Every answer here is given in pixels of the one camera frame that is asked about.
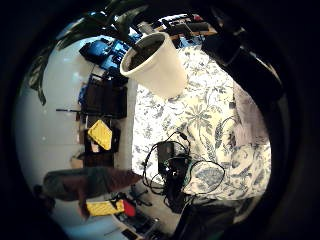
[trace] table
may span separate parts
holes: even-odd
[[[139,85],[133,124],[132,168],[142,174],[153,144],[174,131],[191,141],[192,164],[183,191],[219,200],[262,195],[271,172],[270,142],[236,146],[234,128],[240,119],[235,106],[233,79],[200,46],[178,49],[188,75],[179,96],[162,100]],[[187,144],[175,136],[182,144]],[[158,173],[156,151],[151,154],[147,177]],[[155,177],[154,181],[162,183]]]

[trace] black cable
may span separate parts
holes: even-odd
[[[221,177],[221,181],[220,181],[220,183],[217,185],[217,187],[216,187],[215,189],[210,190],[210,191],[205,192],[205,193],[197,193],[197,194],[195,194],[194,196],[197,196],[197,195],[199,195],[199,194],[208,194],[208,193],[216,190],[216,189],[221,185],[221,183],[222,183],[222,181],[223,181],[223,179],[224,179],[224,177],[225,177],[225,174],[226,174],[226,170],[225,170],[219,163],[215,163],[215,162],[207,161],[207,160],[197,161],[197,162],[195,162],[194,164],[192,164],[191,167],[190,167],[190,169],[189,169],[190,179],[189,179],[189,182],[188,182],[187,184],[185,184],[185,186],[187,186],[187,185],[190,183],[190,181],[191,181],[191,172],[192,172],[192,169],[193,169],[197,164],[199,164],[199,163],[201,163],[201,162],[213,163],[213,164],[219,166],[219,167],[223,170],[223,176]]]
[[[188,150],[186,149],[186,147],[185,147],[183,144],[181,144],[181,143],[178,142],[178,141],[168,141],[174,134],[179,134],[179,135],[182,137],[182,139],[188,141]],[[152,152],[153,152],[159,145],[165,144],[165,143],[168,143],[168,142],[178,144],[180,147],[182,147],[183,150],[184,150],[184,154],[186,154],[186,155],[187,155],[187,158],[189,159],[190,145],[191,145],[191,143],[190,143],[190,141],[188,140],[187,136],[186,136],[184,133],[182,133],[182,132],[175,131],[175,132],[173,132],[165,141],[158,142],[158,143],[152,145],[149,153],[147,154],[147,156],[146,156],[146,158],[145,158],[145,161],[142,163],[142,165],[143,165],[142,183],[143,183],[143,185],[145,185],[146,187],[148,187],[148,188],[151,190],[152,193],[154,193],[154,194],[156,194],[156,195],[163,195],[163,190],[164,190],[164,188],[165,188],[166,181],[164,180],[164,185],[163,185],[162,187],[152,186],[152,181],[153,181],[153,179],[154,179],[157,175],[159,175],[159,173],[156,174],[155,176],[153,176],[152,179],[151,179],[151,181],[149,181],[148,178],[147,178],[147,173],[146,173],[146,171],[147,171],[147,165],[148,165],[148,161],[149,161],[149,158],[150,158]],[[154,189],[162,190],[162,191],[161,191],[161,192],[156,192],[156,191],[154,191]]]

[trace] black chair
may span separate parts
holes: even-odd
[[[127,87],[114,87],[112,81],[91,74],[81,104],[81,113],[121,119],[127,116]]]

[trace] wall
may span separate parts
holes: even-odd
[[[76,42],[51,54],[43,79],[45,106],[40,104],[37,92],[28,88],[27,79],[20,89],[15,109],[15,137],[21,169],[30,189],[34,184],[41,184],[47,171],[70,168],[70,157],[83,147],[77,143],[76,115],[56,112],[56,108],[79,109],[81,83],[88,79],[93,64],[85,61],[78,50],[93,39]],[[72,239],[83,239],[77,233],[86,239],[90,236],[121,239],[111,217],[84,222],[79,217],[77,202],[57,200],[52,217]],[[109,231],[116,237],[107,236]]]

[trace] black bag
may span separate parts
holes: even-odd
[[[172,240],[205,240],[233,224],[235,209],[222,205],[187,205]]]

